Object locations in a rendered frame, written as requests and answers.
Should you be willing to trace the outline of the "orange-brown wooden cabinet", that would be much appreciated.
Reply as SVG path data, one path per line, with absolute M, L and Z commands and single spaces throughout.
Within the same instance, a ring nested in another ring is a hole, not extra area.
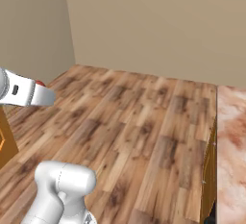
M 8 119 L 0 106 L 0 169 L 18 153 Z

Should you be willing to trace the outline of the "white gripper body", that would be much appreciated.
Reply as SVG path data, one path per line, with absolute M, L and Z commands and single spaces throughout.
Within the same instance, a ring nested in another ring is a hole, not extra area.
M 55 102 L 55 92 L 52 89 L 35 84 L 35 90 L 31 101 L 32 106 L 53 106 Z

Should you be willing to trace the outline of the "wooden counter cabinet with marble top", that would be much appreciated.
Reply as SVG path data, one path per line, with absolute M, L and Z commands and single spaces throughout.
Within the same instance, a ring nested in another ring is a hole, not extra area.
M 200 224 L 246 224 L 246 87 L 219 86 L 203 166 Z

